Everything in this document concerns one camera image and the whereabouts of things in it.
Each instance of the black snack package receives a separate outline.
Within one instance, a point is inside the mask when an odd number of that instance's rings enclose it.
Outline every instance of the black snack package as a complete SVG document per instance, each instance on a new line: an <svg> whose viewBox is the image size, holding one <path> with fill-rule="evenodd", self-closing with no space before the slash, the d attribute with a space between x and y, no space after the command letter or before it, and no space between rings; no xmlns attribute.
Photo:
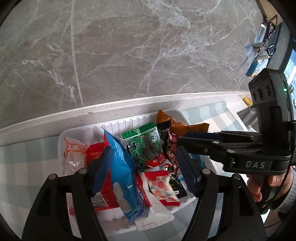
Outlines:
<svg viewBox="0 0 296 241"><path fill-rule="evenodd" d="M166 136L168 135L168 130L170 129L170 126L172 125L170 120L157 123L157 130L160 136L160 139L165 141Z"/></svg>
<svg viewBox="0 0 296 241"><path fill-rule="evenodd" d="M175 195L177 198L182 198L187 196L187 192L183 185L181 184L179 178L176 175L170 174L170 186L174 190Z"/></svg>

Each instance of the screw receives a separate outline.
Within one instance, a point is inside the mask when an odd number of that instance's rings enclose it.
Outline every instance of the screw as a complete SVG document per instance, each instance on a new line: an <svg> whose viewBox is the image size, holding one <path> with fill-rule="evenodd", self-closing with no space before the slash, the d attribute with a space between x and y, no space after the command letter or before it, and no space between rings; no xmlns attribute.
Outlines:
<svg viewBox="0 0 296 241"><path fill-rule="evenodd" d="M53 179L55 179L56 177L57 177L57 175L56 175L55 173L53 173L53 174L50 174L50 175L48 176L48 179L53 180Z"/></svg>
<svg viewBox="0 0 296 241"><path fill-rule="evenodd" d="M241 179L241 176L237 173L233 174L234 179L239 180Z"/></svg>
<svg viewBox="0 0 296 241"><path fill-rule="evenodd" d="M86 173L87 173L87 169L86 169L86 168L81 168L81 169L79 170L79 173L80 173L80 174L86 174Z"/></svg>
<svg viewBox="0 0 296 241"><path fill-rule="evenodd" d="M202 172L203 172L203 174L209 175L209 174L211 173L211 170L208 169L208 168L204 168L204 169L202 170Z"/></svg>

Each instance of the marble wall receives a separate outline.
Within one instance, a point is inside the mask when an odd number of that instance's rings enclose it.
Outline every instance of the marble wall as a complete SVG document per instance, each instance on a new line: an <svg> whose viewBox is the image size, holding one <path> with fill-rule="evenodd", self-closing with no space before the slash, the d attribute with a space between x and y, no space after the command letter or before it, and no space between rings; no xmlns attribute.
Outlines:
<svg viewBox="0 0 296 241"><path fill-rule="evenodd" d="M248 90L255 0L22 0L0 28L0 128L92 104Z"/></svg>

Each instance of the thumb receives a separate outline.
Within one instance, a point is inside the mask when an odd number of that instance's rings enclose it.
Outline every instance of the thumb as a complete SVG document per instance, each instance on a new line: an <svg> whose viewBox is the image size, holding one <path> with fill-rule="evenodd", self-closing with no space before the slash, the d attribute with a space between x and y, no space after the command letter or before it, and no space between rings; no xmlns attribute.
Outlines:
<svg viewBox="0 0 296 241"><path fill-rule="evenodd" d="M282 181L284 180L285 173L279 176L269 176L268 184L271 187L278 187L281 185Z"/></svg>

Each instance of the orange snack package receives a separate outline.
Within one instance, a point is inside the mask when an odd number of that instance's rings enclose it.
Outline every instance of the orange snack package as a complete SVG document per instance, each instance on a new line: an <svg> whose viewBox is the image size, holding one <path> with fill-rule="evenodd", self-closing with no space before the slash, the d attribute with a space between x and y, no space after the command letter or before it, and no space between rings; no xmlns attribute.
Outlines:
<svg viewBox="0 0 296 241"><path fill-rule="evenodd" d="M172 132L178 136L181 136L181 137L185 136L186 133L189 131L206 133L209 129L209 124L207 124L207 123L188 125L182 121L178 121L178 120L174 119L173 117L164 113L162 110L159 110L156 115L156 123L164 122L167 120L170 120L172 123L171 128L170 128L172 130Z"/></svg>

